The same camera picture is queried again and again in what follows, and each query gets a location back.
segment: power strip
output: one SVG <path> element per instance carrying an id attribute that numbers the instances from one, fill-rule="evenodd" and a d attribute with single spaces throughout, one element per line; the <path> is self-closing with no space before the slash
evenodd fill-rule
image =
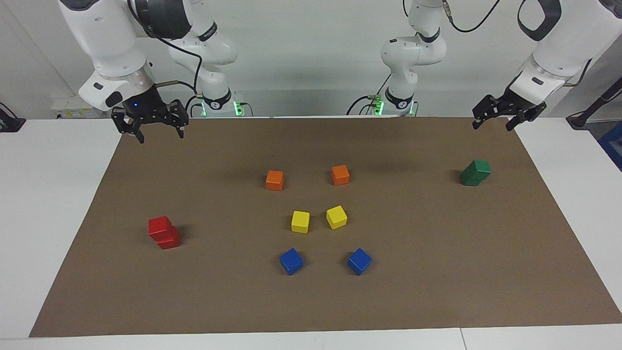
<path id="1" fill-rule="evenodd" d="M 84 102 L 80 97 L 58 98 L 52 103 L 52 112 L 56 119 L 97 119 L 103 112 Z"/>

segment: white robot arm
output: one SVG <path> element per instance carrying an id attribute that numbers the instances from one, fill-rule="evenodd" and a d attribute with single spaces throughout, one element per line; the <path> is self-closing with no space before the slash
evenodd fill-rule
<path id="1" fill-rule="evenodd" d="M 215 65 L 233 62 L 237 50 L 218 32 L 204 1 L 58 0 L 58 3 L 70 30 L 95 67 L 79 94 L 96 108 L 104 111 L 114 108 L 112 118 L 119 132 L 132 134 L 143 143 L 142 124 L 174 126 L 180 137 L 188 125 L 186 108 L 179 100 L 169 104 L 162 101 L 146 57 L 136 47 L 136 33 L 124 7 L 129 7 L 148 35 L 160 40 L 173 39 L 181 49 L 196 56 L 181 58 L 175 53 L 174 59 L 179 64 L 194 72 L 201 57 L 203 65 L 196 85 L 205 101 L 220 102 L 219 108 L 209 104 L 214 110 L 225 110 L 233 100 L 224 75 Z M 115 107 L 119 103 L 123 109 Z M 129 123 L 124 121 L 126 116 L 130 118 Z"/>
<path id="2" fill-rule="evenodd" d="M 411 37 L 398 37 L 384 43 L 382 59 L 391 69 L 391 77 L 383 98 L 388 114 L 405 115 L 411 110 L 418 76 L 413 68 L 439 63 L 447 53 L 447 44 L 440 36 L 444 17 L 442 0 L 414 0 L 409 24 L 416 31 Z"/>
<path id="3" fill-rule="evenodd" d="M 544 100 L 563 87 L 622 32 L 622 0 L 538 0 L 545 14 L 537 29 L 519 26 L 538 46 L 505 93 L 487 95 L 473 109 L 473 127 L 497 116 L 515 116 L 508 131 L 535 120 Z"/>
<path id="4" fill-rule="evenodd" d="M 169 46 L 169 54 L 175 62 L 195 73 L 199 64 L 198 57 L 201 57 L 197 90 L 207 110 L 211 114 L 236 111 L 235 93 L 231 91 L 224 73 L 217 66 L 235 62 L 238 58 L 238 48 L 228 36 L 218 30 L 218 25 L 212 19 L 205 1 L 184 0 L 184 16 L 191 26 L 179 29 L 175 29 L 168 22 L 157 21 L 159 17 L 171 21 L 181 16 L 181 10 L 179 14 L 160 13 L 163 3 L 172 4 L 175 1 L 131 0 L 130 2 L 132 3 L 128 4 L 130 10 L 136 10 L 137 22 L 145 27 L 147 34 L 174 39 L 171 44 L 194 54 L 188 55 Z"/>

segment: blue box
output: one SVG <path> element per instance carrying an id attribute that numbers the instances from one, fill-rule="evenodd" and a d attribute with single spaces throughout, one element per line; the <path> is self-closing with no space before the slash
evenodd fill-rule
<path id="1" fill-rule="evenodd" d="M 355 274 L 361 275 L 371 264 L 371 257 L 363 249 L 357 249 L 348 259 L 348 266 Z"/>
<path id="2" fill-rule="evenodd" d="M 622 123 L 616 125 L 598 140 L 609 158 L 622 170 Z"/>
<path id="3" fill-rule="evenodd" d="M 287 253 L 281 255 L 279 260 L 281 261 L 281 265 L 285 269 L 285 272 L 287 272 L 290 276 L 302 268 L 302 257 L 294 248 L 291 248 L 287 251 Z"/>

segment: stacked red cubes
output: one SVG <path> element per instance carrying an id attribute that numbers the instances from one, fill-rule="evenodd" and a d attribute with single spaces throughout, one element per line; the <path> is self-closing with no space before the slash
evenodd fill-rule
<path id="1" fill-rule="evenodd" d="M 157 217 L 149 221 L 149 236 L 162 249 L 179 247 L 179 231 L 166 216 Z"/>

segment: cube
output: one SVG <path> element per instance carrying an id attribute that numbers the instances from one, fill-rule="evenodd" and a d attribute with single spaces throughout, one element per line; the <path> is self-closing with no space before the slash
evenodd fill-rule
<path id="1" fill-rule="evenodd" d="M 350 182 L 350 172 L 348 172 L 348 167 L 345 165 L 333 167 L 331 177 L 333 178 L 333 184 L 335 186 L 348 184 L 348 182 Z"/>
<path id="2" fill-rule="evenodd" d="M 462 172 L 462 184 L 464 186 L 479 186 L 490 173 L 490 164 L 487 161 L 474 160 Z"/>
<path id="3" fill-rule="evenodd" d="M 350 255 L 348 266 L 356 275 L 360 276 L 369 267 L 371 261 L 371 257 L 363 249 L 359 248 L 354 254 Z"/>
<path id="4" fill-rule="evenodd" d="M 294 248 L 291 248 L 285 254 L 281 255 L 279 260 L 281 261 L 281 266 L 283 266 L 285 272 L 287 272 L 290 276 L 302 268 L 302 257 Z"/>
<path id="5" fill-rule="evenodd" d="M 292 232 L 307 234 L 309 232 L 310 219 L 310 213 L 294 211 L 294 215 L 292 215 Z"/>
<path id="6" fill-rule="evenodd" d="M 284 176 L 282 171 L 270 170 L 266 176 L 266 188 L 271 191 L 283 191 Z"/>
<path id="7" fill-rule="evenodd" d="M 342 206 L 337 206 L 326 211 L 326 220 L 330 228 L 336 230 L 348 223 L 348 216 Z"/>
<path id="8" fill-rule="evenodd" d="M 158 246 L 162 249 L 171 249 L 179 247 L 179 231 L 173 226 L 171 228 L 172 237 L 169 239 L 159 240 Z"/>
<path id="9" fill-rule="evenodd" d="M 173 225 L 166 216 L 160 216 L 149 220 L 148 227 L 149 236 L 156 242 L 171 239 L 173 237 L 173 232 L 171 231 Z"/>

